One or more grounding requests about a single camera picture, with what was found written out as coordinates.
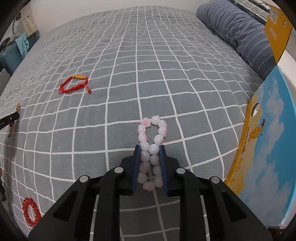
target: camel logo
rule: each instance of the camel logo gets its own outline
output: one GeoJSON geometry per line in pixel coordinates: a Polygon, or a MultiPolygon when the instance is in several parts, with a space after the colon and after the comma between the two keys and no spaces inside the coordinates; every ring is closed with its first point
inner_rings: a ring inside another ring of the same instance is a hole
{"type": "Polygon", "coordinates": [[[260,126],[256,126],[255,129],[251,132],[248,143],[250,142],[251,139],[256,139],[259,134],[262,136],[261,131],[263,131],[264,124],[265,124],[265,119],[263,119],[263,122],[261,123],[260,126]]]}

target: white bead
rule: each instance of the white bead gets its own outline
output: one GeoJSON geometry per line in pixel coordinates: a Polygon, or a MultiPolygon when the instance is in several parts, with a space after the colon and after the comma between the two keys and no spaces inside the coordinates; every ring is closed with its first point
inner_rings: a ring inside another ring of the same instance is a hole
{"type": "Polygon", "coordinates": [[[142,173],[142,172],[139,172],[139,175],[138,175],[138,183],[145,183],[147,182],[147,175],[145,173],[142,173]]]}
{"type": "Polygon", "coordinates": [[[151,192],[151,191],[155,190],[155,185],[153,182],[145,182],[143,184],[143,189],[151,192]]]}
{"type": "Polygon", "coordinates": [[[160,121],[159,115],[154,115],[153,117],[151,117],[151,124],[157,126],[159,121],[160,121]]]}
{"type": "Polygon", "coordinates": [[[162,126],[158,129],[158,134],[162,135],[163,137],[166,137],[167,133],[168,133],[168,130],[165,126],[162,126]]]}
{"type": "Polygon", "coordinates": [[[138,129],[137,129],[137,133],[145,133],[146,132],[146,128],[143,125],[138,125],[138,129]]]}
{"type": "Polygon", "coordinates": [[[150,163],[153,165],[153,166],[158,166],[160,163],[159,163],[159,156],[158,155],[152,155],[150,157],[150,163]]]}
{"type": "Polygon", "coordinates": [[[149,153],[151,155],[156,155],[159,152],[159,145],[151,144],[149,147],[149,153]]]}
{"type": "Polygon", "coordinates": [[[149,171],[150,163],[149,162],[142,162],[140,164],[140,171],[143,173],[147,173],[149,171]]]}
{"type": "Polygon", "coordinates": [[[148,162],[150,160],[150,154],[148,151],[141,151],[140,160],[142,162],[148,162]]]}
{"type": "Polygon", "coordinates": [[[140,142],[141,150],[149,150],[150,144],[147,141],[140,142]]]}
{"type": "Polygon", "coordinates": [[[154,178],[154,185],[158,188],[161,188],[163,186],[163,179],[162,177],[156,177],[154,178]]]}
{"type": "Polygon", "coordinates": [[[158,122],[158,127],[162,127],[162,126],[164,126],[164,127],[168,127],[168,125],[166,124],[165,120],[160,120],[160,121],[158,122]]]}
{"type": "Polygon", "coordinates": [[[155,166],[155,167],[153,168],[153,173],[154,173],[156,176],[161,177],[161,168],[160,168],[160,166],[155,166]]]}
{"type": "Polygon", "coordinates": [[[162,135],[156,135],[155,137],[154,137],[154,143],[156,144],[156,145],[161,145],[161,143],[163,143],[163,136],[162,135]]]}
{"type": "Polygon", "coordinates": [[[142,120],[141,124],[142,124],[143,126],[145,126],[146,128],[148,128],[148,127],[151,126],[151,120],[148,119],[147,117],[145,117],[145,118],[142,120]]]}
{"type": "Polygon", "coordinates": [[[148,136],[145,133],[140,133],[138,136],[139,142],[148,141],[148,136]]]}

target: bed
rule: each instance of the bed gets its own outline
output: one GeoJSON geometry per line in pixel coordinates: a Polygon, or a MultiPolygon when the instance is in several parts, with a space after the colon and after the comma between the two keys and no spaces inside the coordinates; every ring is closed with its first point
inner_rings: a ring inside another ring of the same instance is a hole
{"type": "MultiPolygon", "coordinates": [[[[168,156],[197,176],[226,178],[247,103],[262,81],[187,11],[133,7],[56,28],[37,41],[0,97],[0,116],[21,104],[11,137],[8,128],[0,133],[11,216],[28,235],[24,198],[46,213],[81,175],[103,175],[132,155],[136,126],[153,115],[167,121],[168,156]],[[91,95],[59,94],[60,83],[75,73],[89,77],[91,95]]],[[[178,232],[179,200],[161,188],[138,185],[136,195],[121,198],[122,240],[171,241],[178,232]]]]}

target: red beaded bracelet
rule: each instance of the red beaded bracelet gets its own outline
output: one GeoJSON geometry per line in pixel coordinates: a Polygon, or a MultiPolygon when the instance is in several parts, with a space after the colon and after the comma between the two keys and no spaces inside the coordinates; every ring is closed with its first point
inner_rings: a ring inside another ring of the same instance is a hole
{"type": "Polygon", "coordinates": [[[28,198],[26,197],[24,199],[24,202],[22,203],[22,210],[24,211],[24,217],[26,218],[26,222],[33,228],[36,226],[36,224],[40,221],[41,219],[41,214],[40,211],[37,207],[37,204],[33,201],[32,198],[28,198]],[[29,213],[28,213],[28,208],[29,206],[32,206],[32,208],[34,208],[34,213],[36,214],[35,216],[35,221],[33,222],[30,217],[29,217],[29,213]]]}
{"type": "Polygon", "coordinates": [[[66,79],[66,81],[62,84],[60,84],[59,86],[59,93],[62,94],[62,93],[69,93],[71,91],[76,91],[76,90],[79,90],[83,87],[85,87],[87,89],[87,92],[91,94],[91,89],[88,87],[87,83],[89,82],[89,79],[87,76],[85,75],[82,75],[82,74],[74,74],[72,76],[70,76],[69,78],[66,79]],[[78,79],[78,80],[84,80],[84,83],[80,83],[68,90],[64,90],[64,86],[69,82],[71,81],[72,79],[78,79]]]}

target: light blue towel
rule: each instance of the light blue towel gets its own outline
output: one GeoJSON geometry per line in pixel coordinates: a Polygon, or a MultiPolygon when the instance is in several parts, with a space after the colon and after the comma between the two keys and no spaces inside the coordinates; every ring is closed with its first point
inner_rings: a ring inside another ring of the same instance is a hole
{"type": "Polygon", "coordinates": [[[15,40],[17,43],[17,46],[20,50],[20,53],[22,55],[22,59],[25,58],[25,56],[28,54],[28,49],[29,49],[29,41],[27,40],[27,34],[24,33],[22,34],[19,38],[15,40]]]}

